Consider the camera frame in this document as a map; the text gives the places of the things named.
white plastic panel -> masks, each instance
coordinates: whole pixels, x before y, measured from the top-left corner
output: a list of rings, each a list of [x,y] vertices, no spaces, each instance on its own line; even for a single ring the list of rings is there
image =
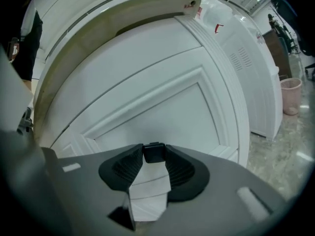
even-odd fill
[[[139,171],[137,177],[133,181],[133,185],[145,183],[152,179],[158,179],[168,176],[168,171],[165,167],[165,162],[161,163],[147,163],[143,157],[142,168]]]
[[[155,179],[129,188],[130,199],[144,199],[165,194],[171,190],[169,176]]]
[[[192,20],[187,16],[176,17],[196,39],[204,46],[208,54],[212,57],[215,64],[219,67],[220,74],[224,79],[224,83],[230,94],[233,109],[237,122],[238,130],[238,163],[246,167],[249,152],[249,119],[246,107],[246,101],[241,88],[241,84],[236,80],[236,73],[228,57],[214,40],[210,33],[207,32],[196,20]]]
[[[281,87],[280,87],[280,79],[278,76],[278,73],[276,75],[272,76],[272,80],[273,80],[273,92],[274,92],[274,98],[277,100],[282,99],[282,91],[281,91]],[[279,102],[276,102],[275,104],[275,125],[274,125],[274,130],[273,130],[273,134],[276,136],[276,134],[278,133],[278,130],[280,128],[281,122],[282,122],[282,118],[283,118],[283,102],[280,100]]]
[[[166,210],[167,193],[131,201],[134,221],[155,221]]]
[[[63,39],[56,47],[52,55],[46,62],[45,68],[38,82],[38,87],[34,96],[34,135],[35,139],[42,136],[44,118],[47,116],[48,108],[51,106],[61,86],[69,77],[76,67],[83,62],[92,52],[115,38],[117,34],[121,34],[120,30],[127,30],[126,27],[134,27],[135,23],[144,23],[155,16],[170,17],[172,13],[184,13],[186,15],[195,15],[200,0],[196,1],[194,6],[186,6],[192,0],[112,0],[101,12],[89,14],[93,16],[90,21],[76,29],[76,33],[72,33],[70,39]]]
[[[239,35],[235,32],[227,39],[228,41],[222,44],[222,48],[229,56],[242,85],[248,108],[250,129],[255,133],[260,130],[260,135],[264,135],[266,132],[266,95],[261,86],[263,82],[260,72],[252,65],[254,60],[251,60],[252,57],[249,58],[248,48],[244,47],[244,42]]]
[[[229,158],[228,160],[238,163],[238,151],[235,151]]]
[[[86,58],[62,85],[47,113],[49,129],[42,134],[42,144],[51,146],[80,112],[121,81],[197,47],[199,42],[175,19],[142,25],[112,39]],[[68,62],[74,60],[71,54],[66,57]]]
[[[98,137],[106,151],[130,144],[163,142],[211,153],[218,135],[207,103],[194,85]]]

tiled floor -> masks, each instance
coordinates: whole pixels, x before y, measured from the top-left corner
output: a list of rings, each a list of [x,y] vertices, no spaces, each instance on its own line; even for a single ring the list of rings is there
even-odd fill
[[[315,82],[306,77],[303,68],[315,60],[303,54],[291,55],[289,60],[292,76],[303,83],[300,113],[283,115],[274,141],[251,134],[248,161],[248,169],[286,199],[300,193],[315,161]]]

pink trash bin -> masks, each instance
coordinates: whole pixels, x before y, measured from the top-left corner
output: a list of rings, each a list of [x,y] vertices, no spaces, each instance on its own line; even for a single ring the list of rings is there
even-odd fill
[[[302,81],[297,78],[290,78],[280,81],[283,112],[287,115],[296,115],[301,105],[301,86]]]

